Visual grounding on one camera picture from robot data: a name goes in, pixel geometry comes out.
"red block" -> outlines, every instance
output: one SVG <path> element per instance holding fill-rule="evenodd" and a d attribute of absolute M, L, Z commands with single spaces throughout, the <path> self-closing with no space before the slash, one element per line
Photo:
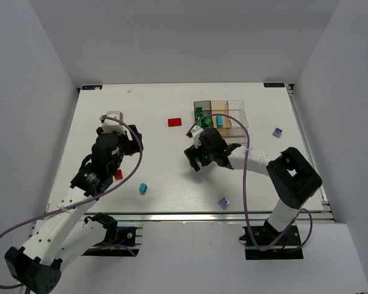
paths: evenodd
<path fill-rule="evenodd" d="M 115 179 L 123 179 L 123 173 L 121 170 L 118 170 L 117 174 L 115 175 Z"/>
<path fill-rule="evenodd" d="M 167 125 L 169 127 L 178 127 L 182 125 L 182 119 L 181 118 L 169 118 L 167 120 Z"/>

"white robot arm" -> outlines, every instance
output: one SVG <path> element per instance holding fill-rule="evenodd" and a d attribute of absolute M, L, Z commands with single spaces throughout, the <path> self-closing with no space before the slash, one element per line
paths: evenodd
<path fill-rule="evenodd" d="M 195 126 L 187 136 L 194 144 L 184 153 L 195 171 L 200 170 L 199 165 L 211 162 L 232 170 L 245 168 L 246 147 L 227 145 L 216 129 Z M 264 235 L 268 235 L 269 240 L 262 236 L 258 242 L 269 244 L 289 226 L 302 205 L 320 188 L 322 180 L 303 155 L 292 147 L 280 153 L 249 150 L 247 170 L 270 177 L 280 198 L 262 229 L 262 232 L 267 231 Z"/>
<path fill-rule="evenodd" d="M 106 119 L 122 120 L 122 113 L 110 111 L 101 117 L 98 137 L 91 154 L 82 161 L 61 201 L 62 213 L 43 224 L 19 249 L 11 247 L 5 260 L 11 275 L 36 294 L 48 294 L 58 283 L 61 273 L 77 257 L 95 244 L 112 244 L 117 238 L 117 221 L 103 213 L 88 219 L 86 225 L 69 236 L 80 218 L 96 203 L 66 210 L 65 207 L 92 199 L 105 192 L 113 183 L 124 155 L 139 152 L 135 139 L 129 140 L 123 126 Z M 141 141 L 136 126 L 129 126 Z"/>

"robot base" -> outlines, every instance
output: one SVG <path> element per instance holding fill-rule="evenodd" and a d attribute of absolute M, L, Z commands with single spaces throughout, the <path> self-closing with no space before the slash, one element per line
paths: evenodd
<path fill-rule="evenodd" d="M 292 251 L 293 248 L 301 244 L 300 234 L 297 227 L 292 226 L 273 249 L 268 251 L 259 251 L 254 247 L 248 234 L 248 228 L 244 227 L 244 236 L 240 237 L 241 241 L 246 241 L 245 244 L 245 259 L 246 260 L 281 260 L 281 259 L 304 259 L 302 250 Z M 252 232 L 256 242 L 260 246 L 266 246 L 274 240 L 274 235 L 264 226 L 252 226 Z"/>
<path fill-rule="evenodd" d="M 129 247 L 132 252 L 137 255 L 139 253 L 139 249 L 134 249 L 134 246 L 139 246 L 136 242 L 141 239 L 141 235 L 138 235 L 137 227 L 117 227 L 117 237 L 116 240 L 111 244 L 111 246 L 115 247 L 115 245 L 124 245 Z M 109 247 L 109 245 L 99 243 L 96 244 L 96 247 L 105 246 Z M 101 249 L 101 250 L 92 250 L 86 251 L 83 256 L 111 256 L 111 257 L 132 257 L 133 255 L 129 253 L 127 250 L 110 250 L 110 249 Z"/>

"clear plastic container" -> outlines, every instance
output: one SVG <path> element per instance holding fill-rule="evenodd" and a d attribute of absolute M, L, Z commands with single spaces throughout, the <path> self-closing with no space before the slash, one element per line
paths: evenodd
<path fill-rule="evenodd" d="M 245 105 L 241 100 L 205 100 L 194 102 L 195 120 L 202 116 L 209 114 L 224 114 L 230 115 L 240 121 L 245 127 L 248 127 L 248 121 L 245 118 Z M 244 137 L 244 130 L 235 121 L 223 116 L 222 127 L 217 127 L 217 117 L 211 118 L 212 123 L 198 123 L 201 127 L 215 127 L 222 137 Z"/>

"tabletop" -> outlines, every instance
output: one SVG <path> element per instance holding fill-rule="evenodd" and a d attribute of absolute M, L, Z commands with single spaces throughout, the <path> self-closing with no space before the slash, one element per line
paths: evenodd
<path fill-rule="evenodd" d="M 265 88 L 263 83 L 103 85 L 101 89 L 80 91 L 48 210 L 57 208 L 82 159 L 91 153 L 101 124 L 99 117 L 119 110 L 124 122 L 135 124 L 143 135 L 144 157 L 134 176 L 100 199 L 88 213 L 242 212 L 242 171 L 210 164 L 196 173 L 183 153 L 193 144 L 185 134 L 194 123 L 193 102 L 199 100 L 242 100 L 252 148 L 280 152 L 293 146 L 307 157 L 286 88 Z M 181 118 L 182 126 L 168 127 L 169 118 Z M 283 130 L 280 138 L 272 135 L 277 127 Z M 125 156 L 121 165 L 124 177 L 138 158 L 138 154 Z M 145 195 L 139 193 L 141 183 L 148 186 Z M 225 210 L 218 205 L 223 197 L 230 202 Z M 247 198 L 251 212 L 269 212 L 278 195 L 270 178 L 249 172 Z M 305 207 L 321 211 L 320 192 Z"/>

